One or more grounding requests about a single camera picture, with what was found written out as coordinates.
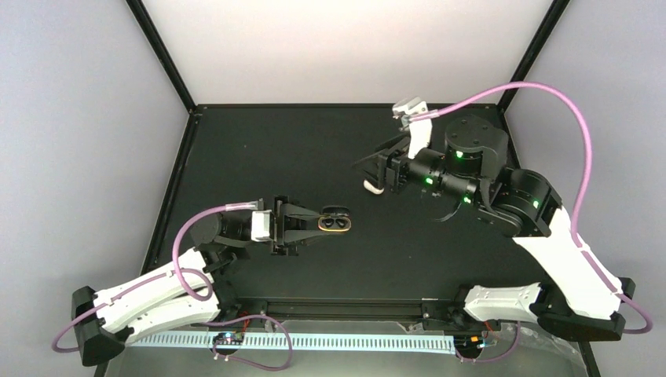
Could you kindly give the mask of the black earbuds charging case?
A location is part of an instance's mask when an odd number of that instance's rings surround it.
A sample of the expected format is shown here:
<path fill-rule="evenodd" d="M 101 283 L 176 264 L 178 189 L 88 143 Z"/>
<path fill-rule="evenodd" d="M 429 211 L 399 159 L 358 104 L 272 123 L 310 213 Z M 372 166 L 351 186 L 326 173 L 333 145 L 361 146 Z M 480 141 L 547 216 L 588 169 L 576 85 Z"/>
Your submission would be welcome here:
<path fill-rule="evenodd" d="M 350 210 L 342 206 L 323 207 L 317 226 L 323 232 L 348 232 L 352 226 Z"/>

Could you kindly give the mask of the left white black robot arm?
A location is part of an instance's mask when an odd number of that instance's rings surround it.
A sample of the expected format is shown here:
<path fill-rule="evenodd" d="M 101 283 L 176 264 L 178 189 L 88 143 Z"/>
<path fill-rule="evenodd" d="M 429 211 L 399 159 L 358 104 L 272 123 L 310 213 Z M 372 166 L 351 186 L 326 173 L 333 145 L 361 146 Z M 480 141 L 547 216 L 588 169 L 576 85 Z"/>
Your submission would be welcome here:
<path fill-rule="evenodd" d="M 138 278 L 71 297 L 73 351 L 83 366 L 104 364 L 125 348 L 161 331 L 190 324 L 234 324 L 240 302 L 226 280 L 247 249 L 266 245 L 276 255 L 295 255 L 302 245 L 348 232 L 345 207 L 310 210 L 286 196 L 206 209 L 178 230 L 171 260 Z"/>

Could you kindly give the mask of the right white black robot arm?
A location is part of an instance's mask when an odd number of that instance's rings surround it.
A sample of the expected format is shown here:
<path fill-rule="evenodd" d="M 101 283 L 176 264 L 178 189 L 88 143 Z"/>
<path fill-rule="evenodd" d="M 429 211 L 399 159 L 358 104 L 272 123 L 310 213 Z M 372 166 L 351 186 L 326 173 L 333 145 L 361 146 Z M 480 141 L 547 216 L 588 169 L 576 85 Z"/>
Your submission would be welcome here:
<path fill-rule="evenodd" d="M 572 342 L 622 338 L 621 295 L 632 295 L 633 281 L 612 276 L 571 239 L 569 215 L 543 175 L 509 167 L 503 130 L 469 115 L 445 127 L 442 151 L 424 147 L 410 156 L 414 143 L 413 134 L 397 136 L 356 161 L 365 188 L 399 193 L 417 184 L 450 196 L 526 250 L 548 277 L 518 287 L 462 286 L 447 321 L 459 329 L 491 320 L 533 323 Z"/>

